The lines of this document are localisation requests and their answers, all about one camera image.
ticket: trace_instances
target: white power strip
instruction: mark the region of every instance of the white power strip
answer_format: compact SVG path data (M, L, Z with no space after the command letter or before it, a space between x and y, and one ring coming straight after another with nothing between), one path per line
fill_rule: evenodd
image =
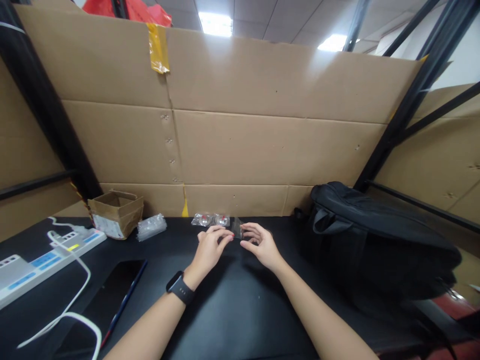
M19 255L12 255L0 261L0 309L75 261L70 252L82 256L106 238L104 232L94 228L88 231L85 238L72 231L62 236L61 242L69 251L57 247L52 242L50 245L54 249L32 262L26 262Z

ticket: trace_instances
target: white label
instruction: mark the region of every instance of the white label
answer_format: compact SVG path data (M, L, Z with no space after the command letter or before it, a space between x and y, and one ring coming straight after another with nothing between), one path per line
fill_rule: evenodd
M93 215L93 221L95 222L95 228L103 231L108 237L116 239L121 239L124 237L118 222L95 214Z

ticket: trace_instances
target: watch face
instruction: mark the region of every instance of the watch face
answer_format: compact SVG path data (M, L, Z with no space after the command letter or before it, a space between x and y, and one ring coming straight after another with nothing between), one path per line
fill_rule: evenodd
M169 293L172 289L172 286L175 285L175 283L177 282L177 280L183 275L183 271L178 271L172 278L171 280L168 282L168 284L166 285L166 291L167 293Z

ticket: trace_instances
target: backpack handle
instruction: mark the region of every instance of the backpack handle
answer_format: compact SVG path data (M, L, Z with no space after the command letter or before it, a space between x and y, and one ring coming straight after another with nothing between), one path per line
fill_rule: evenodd
M328 217L328 219L335 218L335 221L327 228L318 230L318 223L326 217ZM325 209L319 209L315 214L315 218L313 219L313 232L319 235L334 235L347 231L352 227L352 225L353 223L351 222L338 219L332 212L327 212Z

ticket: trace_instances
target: red bag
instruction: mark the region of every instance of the red bag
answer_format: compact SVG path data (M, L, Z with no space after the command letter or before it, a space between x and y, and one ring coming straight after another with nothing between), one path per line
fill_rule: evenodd
M130 20L154 23L164 27L172 26L172 17L158 4L147 7L142 0L125 0ZM111 0L86 0L83 11L88 14L115 17Z

